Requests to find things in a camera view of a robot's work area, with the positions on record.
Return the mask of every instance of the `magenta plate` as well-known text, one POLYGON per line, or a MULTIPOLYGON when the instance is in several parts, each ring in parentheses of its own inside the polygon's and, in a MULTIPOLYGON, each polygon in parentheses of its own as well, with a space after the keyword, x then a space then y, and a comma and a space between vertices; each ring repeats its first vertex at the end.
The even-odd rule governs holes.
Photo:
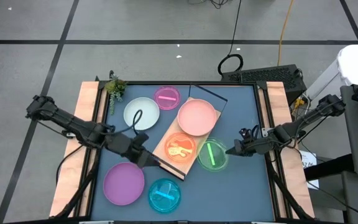
POLYGON ((136 201, 143 188, 143 172, 131 162, 122 162, 109 169, 103 182, 104 195, 115 205, 128 205, 136 201))
POLYGON ((154 93, 154 101, 161 110, 172 110, 180 103, 180 93, 173 86, 163 86, 154 93))

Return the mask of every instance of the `orange plate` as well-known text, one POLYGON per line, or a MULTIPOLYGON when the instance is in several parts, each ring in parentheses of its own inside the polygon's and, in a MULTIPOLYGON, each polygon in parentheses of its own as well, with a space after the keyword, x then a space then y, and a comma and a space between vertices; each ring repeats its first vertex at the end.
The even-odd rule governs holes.
POLYGON ((176 162, 186 162, 197 155, 194 139, 185 133, 175 133, 165 141, 167 157, 176 162))

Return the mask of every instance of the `dark blue table surface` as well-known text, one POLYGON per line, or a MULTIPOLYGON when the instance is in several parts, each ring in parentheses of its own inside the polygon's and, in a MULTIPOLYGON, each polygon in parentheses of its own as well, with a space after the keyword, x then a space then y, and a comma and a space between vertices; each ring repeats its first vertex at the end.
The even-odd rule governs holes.
MULTIPOLYGON (((157 85, 129 85, 123 102, 116 103, 114 115, 108 115, 107 123, 115 125, 117 130, 124 129, 123 112, 125 106, 137 97, 154 98, 157 85)), ((252 86, 204 86, 206 89, 228 99, 213 96, 197 87, 191 88, 190 96, 209 101, 216 110, 224 111, 212 130, 210 137, 218 138, 228 148, 233 140, 241 138, 241 128, 253 128, 259 123, 252 86)), ((186 101, 189 86, 176 86, 181 93, 181 103, 173 110, 160 110, 157 123, 146 130, 150 139, 144 144, 153 151, 162 136, 186 101)), ((132 130, 128 136, 134 136, 132 130)), ((126 162, 118 155, 103 149, 99 165, 98 179, 91 212, 92 220, 122 221, 273 221, 272 201, 269 190, 265 159, 263 156, 229 157, 229 164, 220 172, 209 172, 195 161, 185 181, 180 181, 159 167, 145 167, 145 188, 142 195, 132 204, 117 206, 107 200, 103 194, 103 180, 107 171, 114 165, 126 162), (174 180, 181 190, 181 202, 172 213, 159 214, 152 210, 148 202, 148 191, 152 183, 161 178, 174 180)))

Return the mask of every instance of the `green plate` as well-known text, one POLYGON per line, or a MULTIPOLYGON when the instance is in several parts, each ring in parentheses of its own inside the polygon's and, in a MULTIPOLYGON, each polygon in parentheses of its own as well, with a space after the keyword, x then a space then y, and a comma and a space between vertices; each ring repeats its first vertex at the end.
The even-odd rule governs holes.
POLYGON ((229 161, 225 153, 226 146, 215 138, 208 138, 198 153, 197 160, 206 170, 217 172, 223 170, 229 161))

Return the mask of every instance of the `wooden table edge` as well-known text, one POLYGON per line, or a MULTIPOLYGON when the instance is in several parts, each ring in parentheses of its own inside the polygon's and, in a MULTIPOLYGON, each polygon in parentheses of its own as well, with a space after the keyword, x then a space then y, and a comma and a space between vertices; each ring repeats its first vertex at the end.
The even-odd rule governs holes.
MULTIPOLYGON (((96 101, 96 94, 98 92, 99 82, 83 82, 81 85, 80 93, 75 108, 74 115, 81 119, 90 121, 93 115, 93 109, 96 101)), ((273 120, 275 125, 291 122, 291 114, 288 108, 287 97, 282 82, 267 82, 268 95, 270 99, 270 105, 272 108, 273 120)), ((268 124, 267 110, 265 106, 264 96, 259 91, 259 97, 261 101, 262 116, 264 123, 268 124)), ((98 122, 102 120, 102 114, 104 110, 104 101, 106 99, 106 91, 103 90, 101 102, 98 111, 98 122)), ((68 140, 65 149, 65 156, 72 150, 79 146, 76 139, 68 140)), ((306 184, 305 173, 303 172, 302 162, 294 149, 284 149, 281 154, 283 170, 285 173, 285 179, 287 182, 288 190, 294 196, 295 200, 302 206, 305 212, 314 216, 313 206, 311 204, 309 190, 306 184)), ((71 199, 72 195, 78 188, 80 181, 80 175, 84 163, 85 150, 76 153, 62 165, 60 172, 60 178, 53 198, 52 207, 50 210, 50 216, 56 215, 60 212, 66 203, 71 199)), ((281 191, 276 186, 278 206, 280 210, 280 216, 286 217, 285 207, 283 202, 283 196, 281 191)), ((85 191, 82 198, 82 205, 86 205, 88 201, 89 187, 85 191)), ((81 206, 80 216, 86 214, 86 206, 81 206)))

